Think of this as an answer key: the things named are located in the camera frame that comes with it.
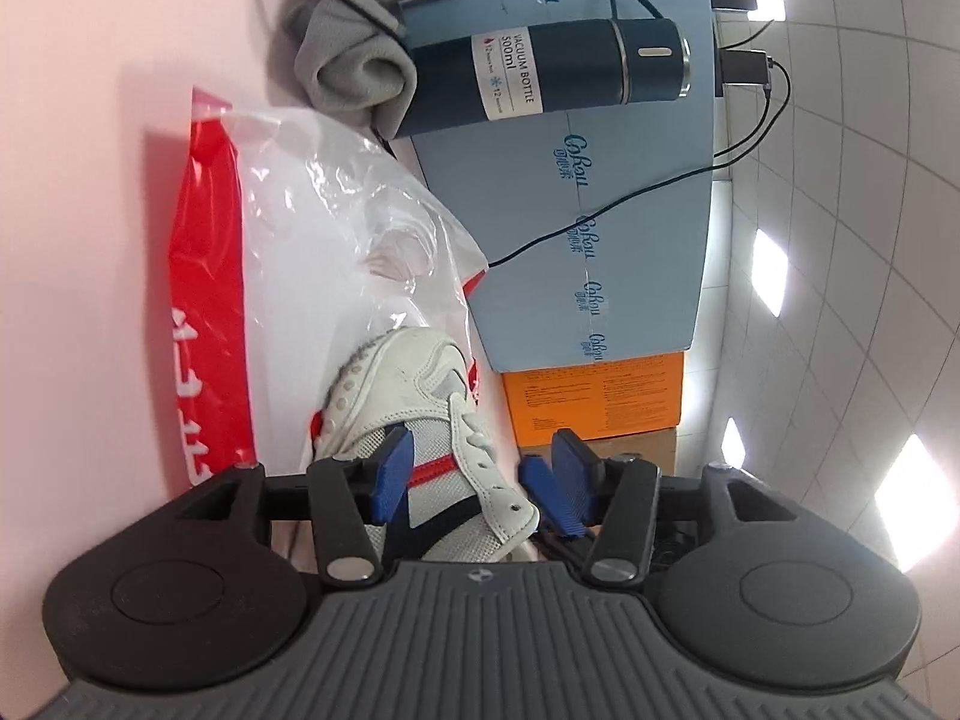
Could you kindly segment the white sneaker with stripes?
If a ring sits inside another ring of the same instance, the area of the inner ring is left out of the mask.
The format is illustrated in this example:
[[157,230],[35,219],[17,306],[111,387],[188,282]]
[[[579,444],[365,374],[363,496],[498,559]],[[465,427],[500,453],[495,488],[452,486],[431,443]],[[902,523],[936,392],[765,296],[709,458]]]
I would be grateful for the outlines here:
[[501,475],[468,373],[449,335],[405,327],[360,346],[332,383],[317,460],[370,458],[393,427],[412,436],[404,497],[391,522],[366,528],[381,561],[514,561],[539,527],[539,509]]

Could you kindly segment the brown cardboard box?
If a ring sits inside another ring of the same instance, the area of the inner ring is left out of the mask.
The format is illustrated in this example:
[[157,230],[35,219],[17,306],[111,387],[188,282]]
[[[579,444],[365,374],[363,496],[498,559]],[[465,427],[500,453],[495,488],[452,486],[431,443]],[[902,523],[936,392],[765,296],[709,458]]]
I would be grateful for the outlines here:
[[675,475],[675,468],[677,468],[677,431],[675,429],[591,440],[589,445],[597,457],[639,455],[644,460],[651,461],[652,465],[656,465],[664,476]]

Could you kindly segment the orange cardboard box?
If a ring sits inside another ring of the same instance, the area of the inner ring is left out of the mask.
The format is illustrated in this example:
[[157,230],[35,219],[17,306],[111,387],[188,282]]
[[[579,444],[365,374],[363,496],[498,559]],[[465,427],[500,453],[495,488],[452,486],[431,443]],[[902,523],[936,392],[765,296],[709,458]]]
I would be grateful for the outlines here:
[[547,445],[560,429],[613,439],[679,426],[685,355],[594,362],[501,376],[521,447]]

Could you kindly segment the red white plastic bag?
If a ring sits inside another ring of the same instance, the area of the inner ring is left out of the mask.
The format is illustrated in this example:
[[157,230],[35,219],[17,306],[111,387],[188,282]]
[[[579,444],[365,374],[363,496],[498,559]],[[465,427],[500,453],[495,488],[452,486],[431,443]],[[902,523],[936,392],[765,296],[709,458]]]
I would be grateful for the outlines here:
[[233,466],[301,472],[355,349],[411,325],[469,351],[467,298],[487,271],[466,228],[370,138],[205,91],[167,261],[192,483]]

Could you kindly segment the light blue cardboard box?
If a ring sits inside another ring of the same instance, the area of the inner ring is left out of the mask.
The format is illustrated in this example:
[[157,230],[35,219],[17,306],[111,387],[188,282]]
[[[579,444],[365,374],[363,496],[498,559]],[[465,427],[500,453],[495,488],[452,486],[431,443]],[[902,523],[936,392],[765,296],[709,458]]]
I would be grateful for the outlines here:
[[[427,186],[487,255],[469,305],[498,372],[692,344],[708,242],[715,114],[709,0],[651,0],[690,47],[670,103],[550,112],[413,137]],[[414,46],[599,20],[608,0],[412,0]]]

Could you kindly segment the dark blue thermos bottle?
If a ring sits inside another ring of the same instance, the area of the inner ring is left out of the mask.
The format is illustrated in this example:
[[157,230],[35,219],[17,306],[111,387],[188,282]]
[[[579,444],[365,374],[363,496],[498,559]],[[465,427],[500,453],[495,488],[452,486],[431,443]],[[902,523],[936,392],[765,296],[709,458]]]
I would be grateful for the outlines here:
[[599,20],[495,29],[412,52],[416,90],[398,133],[636,103],[690,89],[690,47],[651,0],[608,0]]

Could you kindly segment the grey cloth pouch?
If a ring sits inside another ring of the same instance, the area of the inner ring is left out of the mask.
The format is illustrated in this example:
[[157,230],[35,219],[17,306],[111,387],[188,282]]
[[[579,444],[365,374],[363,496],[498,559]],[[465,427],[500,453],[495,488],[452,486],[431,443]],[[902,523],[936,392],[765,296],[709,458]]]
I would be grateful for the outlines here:
[[415,96],[416,68],[400,23],[376,0],[313,0],[286,20],[293,73],[320,114],[397,137]]

